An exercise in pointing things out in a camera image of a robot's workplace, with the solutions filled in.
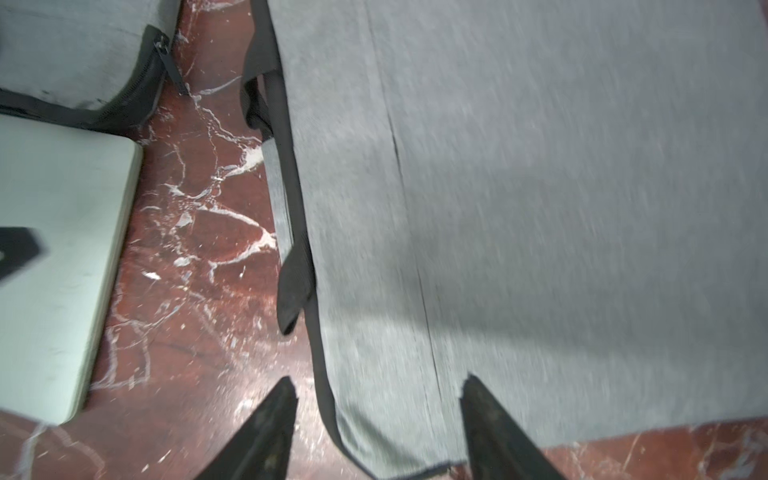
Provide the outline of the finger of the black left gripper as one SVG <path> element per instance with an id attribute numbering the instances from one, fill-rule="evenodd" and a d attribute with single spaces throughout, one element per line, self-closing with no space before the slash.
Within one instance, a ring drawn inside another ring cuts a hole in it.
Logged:
<path id="1" fill-rule="evenodd" d="M 39 232 L 28 227 L 1 228 L 2 282 L 46 255 L 47 249 Z"/>

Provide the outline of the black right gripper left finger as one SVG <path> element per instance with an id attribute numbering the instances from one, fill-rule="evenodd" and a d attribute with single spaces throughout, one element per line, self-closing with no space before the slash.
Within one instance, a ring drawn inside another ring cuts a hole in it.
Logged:
<path id="1" fill-rule="evenodd" d="M 286 479 L 297 407 L 294 384 L 282 377 L 196 479 Z"/>

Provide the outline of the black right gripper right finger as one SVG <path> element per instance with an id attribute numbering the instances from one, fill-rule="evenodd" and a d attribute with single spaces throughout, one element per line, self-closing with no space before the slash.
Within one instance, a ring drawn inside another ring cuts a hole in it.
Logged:
<path id="1" fill-rule="evenodd" d="M 463 383 L 460 409 L 474 479 L 564 479 L 475 375 Z"/>

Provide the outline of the silver apple laptop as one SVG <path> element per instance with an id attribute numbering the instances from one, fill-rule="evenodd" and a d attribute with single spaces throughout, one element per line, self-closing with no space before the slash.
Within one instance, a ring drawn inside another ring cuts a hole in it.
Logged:
<path id="1" fill-rule="evenodd" d="M 126 137 L 2 117 L 1 228 L 47 249 L 1 281 L 4 411 L 60 425 L 82 409 L 142 160 Z"/>

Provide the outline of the grey zippered laptop bag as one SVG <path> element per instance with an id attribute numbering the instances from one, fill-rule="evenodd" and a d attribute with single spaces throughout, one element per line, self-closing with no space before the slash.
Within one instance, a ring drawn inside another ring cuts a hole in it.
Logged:
<path id="1" fill-rule="evenodd" d="M 189 90 L 173 58 L 178 1 L 1 4 L 1 111 L 102 132 L 143 124 L 165 81 Z"/>

